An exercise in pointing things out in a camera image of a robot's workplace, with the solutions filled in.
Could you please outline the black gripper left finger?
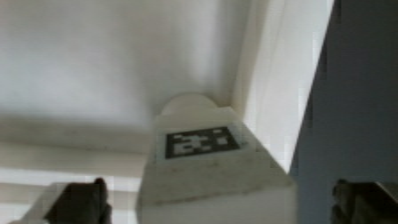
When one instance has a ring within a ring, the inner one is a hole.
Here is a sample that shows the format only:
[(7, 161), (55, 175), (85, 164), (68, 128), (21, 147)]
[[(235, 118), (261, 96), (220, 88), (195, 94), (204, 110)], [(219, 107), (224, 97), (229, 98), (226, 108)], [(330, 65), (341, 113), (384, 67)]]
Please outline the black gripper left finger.
[(53, 183), (28, 212), (23, 224), (112, 224), (107, 183)]

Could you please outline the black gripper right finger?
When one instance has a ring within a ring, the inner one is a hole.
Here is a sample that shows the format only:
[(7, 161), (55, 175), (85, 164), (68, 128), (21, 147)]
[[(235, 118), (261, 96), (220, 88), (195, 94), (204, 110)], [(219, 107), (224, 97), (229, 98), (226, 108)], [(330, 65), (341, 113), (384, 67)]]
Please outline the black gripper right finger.
[(398, 183), (338, 180), (330, 224), (398, 224)]

